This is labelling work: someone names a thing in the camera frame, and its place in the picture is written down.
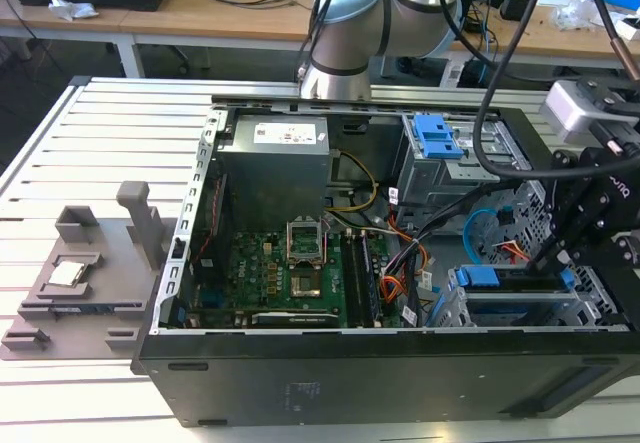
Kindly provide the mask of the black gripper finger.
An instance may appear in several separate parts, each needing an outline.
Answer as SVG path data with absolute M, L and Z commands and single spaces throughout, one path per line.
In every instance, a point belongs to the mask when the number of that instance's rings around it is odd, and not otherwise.
M 563 249 L 558 257 L 574 266 L 606 268 L 639 268 L 639 233 L 632 232 L 602 242 Z
M 550 235 L 527 264 L 530 274 L 558 274 L 567 266 L 595 267 L 597 250 L 590 241 L 601 209 L 596 180 L 546 180 L 544 207 L 550 215 Z

